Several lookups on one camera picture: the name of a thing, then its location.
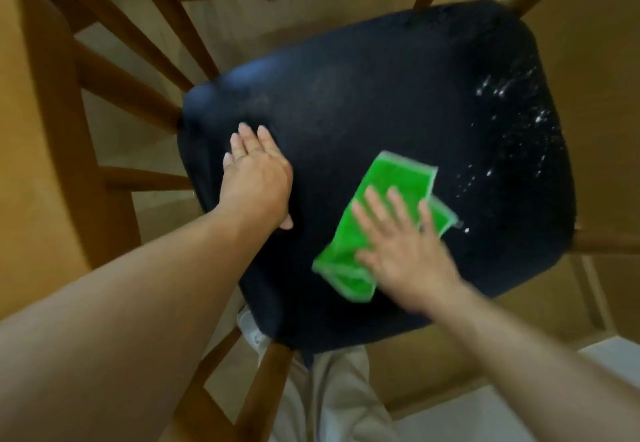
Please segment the scattered white crumbs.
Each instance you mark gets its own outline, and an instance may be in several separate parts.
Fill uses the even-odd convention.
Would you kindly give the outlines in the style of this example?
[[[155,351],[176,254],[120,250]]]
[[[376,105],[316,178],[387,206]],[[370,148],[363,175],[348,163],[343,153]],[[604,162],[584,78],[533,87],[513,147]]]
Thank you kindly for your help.
[[[468,127],[477,158],[456,180],[458,200],[479,195],[479,210],[498,224],[528,220],[548,195],[548,161],[563,143],[546,78],[537,64],[516,62],[507,74],[484,74]]]

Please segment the person's right hand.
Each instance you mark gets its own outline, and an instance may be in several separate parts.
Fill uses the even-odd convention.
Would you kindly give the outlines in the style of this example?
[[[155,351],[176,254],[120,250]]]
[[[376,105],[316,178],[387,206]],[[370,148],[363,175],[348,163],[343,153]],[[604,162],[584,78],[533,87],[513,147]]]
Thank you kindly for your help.
[[[463,288],[460,275],[440,237],[428,242],[420,235],[420,218],[415,222],[408,213],[402,195],[389,188],[387,206],[396,218],[399,231],[391,236],[378,236],[369,228],[371,213],[367,204],[355,200],[351,211],[366,240],[361,250],[380,255],[380,270],[370,272],[378,287],[400,307],[438,320],[447,303]]]

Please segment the green cleaning cloth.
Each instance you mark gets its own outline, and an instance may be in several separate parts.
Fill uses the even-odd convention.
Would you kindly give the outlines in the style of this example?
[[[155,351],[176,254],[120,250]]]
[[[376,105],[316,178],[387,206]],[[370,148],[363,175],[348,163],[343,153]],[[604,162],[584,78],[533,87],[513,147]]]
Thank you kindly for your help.
[[[365,205],[364,194],[368,188],[375,188],[382,196],[389,188],[396,188],[415,222],[419,222],[420,201],[425,199],[428,202],[436,233],[443,236],[449,229],[459,225],[459,218],[433,195],[437,172],[435,166],[391,152],[380,152],[344,210],[331,242],[313,261],[313,272],[347,301],[370,302],[376,291],[376,281],[356,261],[356,252],[367,247],[367,240],[353,217],[351,204],[357,200]]]

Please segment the person's beige trousers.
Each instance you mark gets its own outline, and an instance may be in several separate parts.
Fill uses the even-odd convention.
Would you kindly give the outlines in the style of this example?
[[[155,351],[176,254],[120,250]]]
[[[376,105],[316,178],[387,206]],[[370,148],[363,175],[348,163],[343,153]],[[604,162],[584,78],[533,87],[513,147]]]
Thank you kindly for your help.
[[[268,442],[399,442],[369,376],[363,345],[319,354],[311,369],[295,356]]]

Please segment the person's left hand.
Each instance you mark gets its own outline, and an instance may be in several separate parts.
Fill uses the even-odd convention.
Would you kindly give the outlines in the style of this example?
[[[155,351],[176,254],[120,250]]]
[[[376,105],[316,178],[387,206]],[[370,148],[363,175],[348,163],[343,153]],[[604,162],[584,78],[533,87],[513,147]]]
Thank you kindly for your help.
[[[219,205],[255,213],[258,218],[267,220],[272,229],[279,228],[286,215],[290,214],[292,165],[269,130],[266,155],[238,158],[238,139],[237,128],[229,142],[234,166],[230,171],[223,171]]]

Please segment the person's white shoe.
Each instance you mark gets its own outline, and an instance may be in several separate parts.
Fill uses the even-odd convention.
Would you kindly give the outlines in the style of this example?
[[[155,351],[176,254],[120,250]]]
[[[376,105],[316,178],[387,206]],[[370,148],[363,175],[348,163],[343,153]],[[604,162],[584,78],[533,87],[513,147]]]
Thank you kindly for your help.
[[[260,330],[247,304],[237,314],[236,325],[249,346],[261,356],[271,343],[271,339]]]

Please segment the wooden chair with black seat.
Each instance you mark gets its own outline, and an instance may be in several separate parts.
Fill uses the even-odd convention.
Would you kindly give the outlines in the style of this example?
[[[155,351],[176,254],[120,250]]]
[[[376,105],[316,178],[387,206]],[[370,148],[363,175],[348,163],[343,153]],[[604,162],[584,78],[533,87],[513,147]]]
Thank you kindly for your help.
[[[439,237],[479,294],[505,293],[569,252],[640,256],[640,233],[575,226],[556,107],[563,143],[537,212],[498,224],[479,195],[456,198],[478,157],[476,87],[516,62],[541,66],[519,14],[468,1],[313,37],[193,86],[178,107],[77,41],[52,0],[0,0],[0,322],[216,209],[242,122],[264,125],[292,165],[294,227],[276,228],[239,278],[160,438],[267,440],[297,354],[437,324],[377,283],[370,302],[349,302],[312,270],[382,151],[438,168],[433,195],[459,218]],[[236,325],[245,304],[271,339],[261,356]]]

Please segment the person's right forearm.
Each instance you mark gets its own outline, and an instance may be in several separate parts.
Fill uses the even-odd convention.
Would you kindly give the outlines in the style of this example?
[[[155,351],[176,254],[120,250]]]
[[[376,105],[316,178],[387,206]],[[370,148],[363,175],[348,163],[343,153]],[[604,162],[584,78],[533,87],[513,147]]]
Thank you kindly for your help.
[[[539,442],[640,442],[640,388],[460,279],[424,297],[428,316],[471,354]]]

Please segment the person's left forearm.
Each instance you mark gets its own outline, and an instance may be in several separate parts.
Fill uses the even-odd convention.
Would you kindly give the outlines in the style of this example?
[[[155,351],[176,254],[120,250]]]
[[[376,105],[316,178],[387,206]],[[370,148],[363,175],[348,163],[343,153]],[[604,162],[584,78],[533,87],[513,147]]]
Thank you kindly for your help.
[[[0,442],[157,442],[281,220],[219,205],[0,322]]]

